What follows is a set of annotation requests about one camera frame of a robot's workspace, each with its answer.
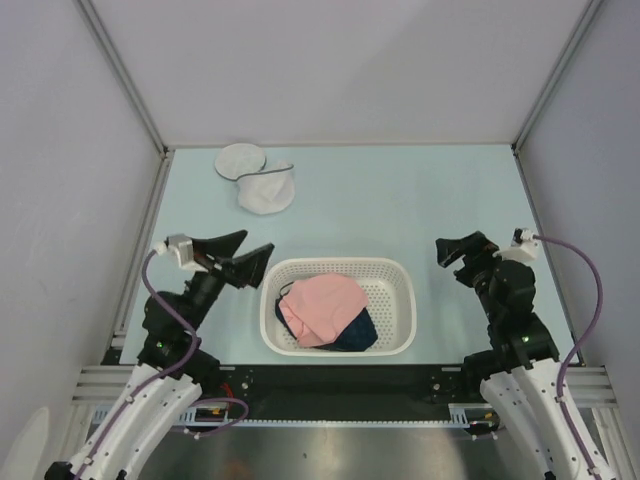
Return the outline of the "white mesh laundry bag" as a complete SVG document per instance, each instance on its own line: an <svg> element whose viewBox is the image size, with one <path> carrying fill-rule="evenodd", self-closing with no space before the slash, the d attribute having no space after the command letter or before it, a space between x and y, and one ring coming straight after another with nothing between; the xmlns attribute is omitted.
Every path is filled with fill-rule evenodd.
<svg viewBox="0 0 640 480"><path fill-rule="evenodd" d="M294 166L279 161L269 167L265 150L257 145L236 143L222 148L214 169L237 186L239 206L255 215L279 213L294 201Z"/></svg>

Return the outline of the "pink bra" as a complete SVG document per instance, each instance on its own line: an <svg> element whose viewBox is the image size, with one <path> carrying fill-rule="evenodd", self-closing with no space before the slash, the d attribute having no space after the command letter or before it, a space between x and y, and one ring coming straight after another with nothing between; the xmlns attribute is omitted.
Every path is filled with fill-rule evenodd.
<svg viewBox="0 0 640 480"><path fill-rule="evenodd" d="M351 277L337 273L294 281L275 303L276 317L303 348L334 345L369 304Z"/></svg>

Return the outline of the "navy blue lace bra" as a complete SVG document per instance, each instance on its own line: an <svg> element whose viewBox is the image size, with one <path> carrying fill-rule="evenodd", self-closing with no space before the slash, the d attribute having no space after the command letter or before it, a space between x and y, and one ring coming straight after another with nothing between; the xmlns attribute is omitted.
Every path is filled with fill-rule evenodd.
<svg viewBox="0 0 640 480"><path fill-rule="evenodd" d="M276 313L275 313L276 301L278 300L281 294L284 294L289 290L289 287L292 283L285 285L285 287L281 289L279 296L275 300L274 308L273 308L275 316L276 316ZM295 338L288 331L287 333L295 340ZM348 352L348 353L363 352L369 349L371 346L373 346L377 340L378 340L378 333L374 326L373 320L366 308L366 311L361 316L359 316L356 319L356 321L339 337L339 339L335 342L334 345L313 348L313 349L320 349L320 350L326 350L326 351L332 351L332 352Z"/></svg>

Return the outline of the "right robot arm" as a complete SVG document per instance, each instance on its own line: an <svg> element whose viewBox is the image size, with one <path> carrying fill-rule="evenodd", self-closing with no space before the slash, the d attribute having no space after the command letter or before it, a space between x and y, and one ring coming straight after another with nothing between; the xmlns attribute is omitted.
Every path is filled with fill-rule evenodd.
<svg viewBox="0 0 640 480"><path fill-rule="evenodd" d="M530 267L549 237L515 230L500 248L482 232L435 242L437 262L463 265L454 276L472 289L488 321L490 349L465 357L461 388L498 414L541 479L613 479L588 431L566 379L551 333L534 310L536 277Z"/></svg>

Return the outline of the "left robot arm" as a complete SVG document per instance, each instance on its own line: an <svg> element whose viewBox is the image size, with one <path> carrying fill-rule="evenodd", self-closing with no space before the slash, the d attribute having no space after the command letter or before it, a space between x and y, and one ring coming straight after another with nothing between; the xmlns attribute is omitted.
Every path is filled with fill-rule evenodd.
<svg viewBox="0 0 640 480"><path fill-rule="evenodd" d="M216 397L225 376L219 360L202 350L197 334L225 286L260 286L275 247L267 243L239 254L247 235L245 230L210 239L173 235L145 256L141 280L149 294L143 321L147 337L137 364L100 426L69 460L53 463L45 478L136 479L190 407L220 402L241 406L240 420L248 416L245 401ZM158 291L149 280L151 262L163 255L192 275L179 294Z"/></svg>

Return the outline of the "white perforated plastic basket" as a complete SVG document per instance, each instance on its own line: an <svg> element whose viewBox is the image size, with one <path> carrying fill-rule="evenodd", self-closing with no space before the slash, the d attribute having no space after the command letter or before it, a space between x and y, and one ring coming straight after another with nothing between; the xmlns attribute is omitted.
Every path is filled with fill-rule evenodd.
<svg viewBox="0 0 640 480"><path fill-rule="evenodd" d="M295 281L327 273L353 278L367 294L367 311L378 339L364 352L304 348L287 332L276 316L276 301ZM404 352L411 345L416 330L416 300L411 278L404 267L390 259L288 259L273 266L263 282L260 301L261 336L272 351L283 356L323 359L390 357Z"/></svg>

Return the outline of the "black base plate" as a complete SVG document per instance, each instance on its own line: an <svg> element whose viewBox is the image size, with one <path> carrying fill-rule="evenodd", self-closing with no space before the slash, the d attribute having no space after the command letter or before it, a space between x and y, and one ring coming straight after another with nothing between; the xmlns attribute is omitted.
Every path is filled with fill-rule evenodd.
<svg viewBox="0 0 640 480"><path fill-rule="evenodd" d="M236 399L283 391L292 394L404 394L430 403L480 403L480 380L456 364L223 365L201 384L200 400L226 384Z"/></svg>

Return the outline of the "aluminium frame rail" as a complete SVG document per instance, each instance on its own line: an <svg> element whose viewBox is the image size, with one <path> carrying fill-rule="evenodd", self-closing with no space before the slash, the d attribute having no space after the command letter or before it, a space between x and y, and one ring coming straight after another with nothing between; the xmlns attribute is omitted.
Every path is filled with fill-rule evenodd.
<svg viewBox="0 0 640 480"><path fill-rule="evenodd" d="M72 395L72 403L102 405L116 401L128 384L132 371L132 365L84 367Z"/></svg>

